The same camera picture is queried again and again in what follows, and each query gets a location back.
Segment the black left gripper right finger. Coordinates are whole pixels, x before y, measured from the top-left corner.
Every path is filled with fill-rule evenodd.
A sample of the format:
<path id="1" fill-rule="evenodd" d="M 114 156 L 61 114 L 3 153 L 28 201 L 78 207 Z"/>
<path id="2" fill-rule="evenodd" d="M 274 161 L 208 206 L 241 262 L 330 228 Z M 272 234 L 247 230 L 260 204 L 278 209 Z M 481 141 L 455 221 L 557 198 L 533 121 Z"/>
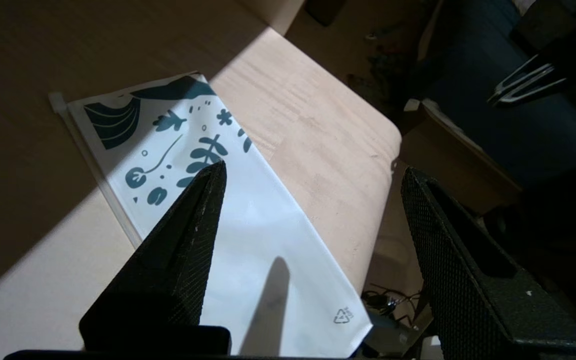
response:
<path id="1" fill-rule="evenodd" d="M 401 198 L 446 360 L 576 360 L 576 322 L 434 178 Z"/>

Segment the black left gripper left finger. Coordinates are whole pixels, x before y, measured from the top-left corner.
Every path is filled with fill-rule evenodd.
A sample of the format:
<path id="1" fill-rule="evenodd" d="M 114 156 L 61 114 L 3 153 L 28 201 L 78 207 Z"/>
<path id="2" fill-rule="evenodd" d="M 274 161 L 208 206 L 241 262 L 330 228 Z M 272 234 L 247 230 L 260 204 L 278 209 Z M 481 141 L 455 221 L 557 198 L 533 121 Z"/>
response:
<path id="1" fill-rule="evenodd" d="M 89 352 L 228 352 L 230 332 L 201 325 L 227 167 L 205 167 L 78 324 Z"/>

